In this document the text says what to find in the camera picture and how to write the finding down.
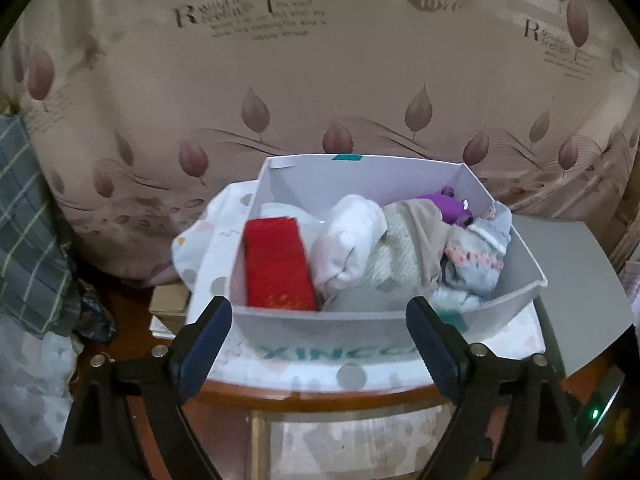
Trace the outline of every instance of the gray plaid cloth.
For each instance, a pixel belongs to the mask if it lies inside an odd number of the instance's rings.
[[[71,231],[19,116],[0,115],[0,311],[31,333],[68,335],[81,311]]]

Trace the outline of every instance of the bolt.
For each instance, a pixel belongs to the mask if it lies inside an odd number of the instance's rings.
[[[535,364],[537,364],[538,366],[546,366],[549,364],[549,361],[547,361],[546,357],[544,357],[542,354],[535,354],[533,356],[533,362],[535,362]]]
[[[471,346],[469,348],[471,350],[471,353],[476,357],[484,357],[489,351],[488,348],[482,343],[471,343]]]
[[[151,355],[153,357],[164,357],[168,351],[169,347],[167,345],[156,345],[151,351]]]
[[[106,361],[106,359],[104,358],[104,355],[102,355],[102,354],[94,355],[91,358],[91,366],[94,367],[94,368],[100,368],[104,364],[105,361]]]

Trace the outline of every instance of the plaid fabric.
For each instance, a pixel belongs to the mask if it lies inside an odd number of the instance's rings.
[[[18,116],[0,116],[0,311],[31,333],[68,335],[80,316],[70,229]]]

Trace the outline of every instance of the red cloth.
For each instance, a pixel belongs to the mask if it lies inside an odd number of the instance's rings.
[[[316,310],[305,248],[293,218],[249,220],[244,228],[249,306]]]

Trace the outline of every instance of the gray dot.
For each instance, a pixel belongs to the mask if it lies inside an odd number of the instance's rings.
[[[182,280],[185,283],[195,283],[198,273],[193,269],[187,269],[182,273]]]
[[[226,278],[216,278],[211,282],[209,289],[214,296],[224,296]]]
[[[338,386],[348,392],[357,392],[367,383],[367,373],[360,365],[347,363],[342,365],[335,375]]]

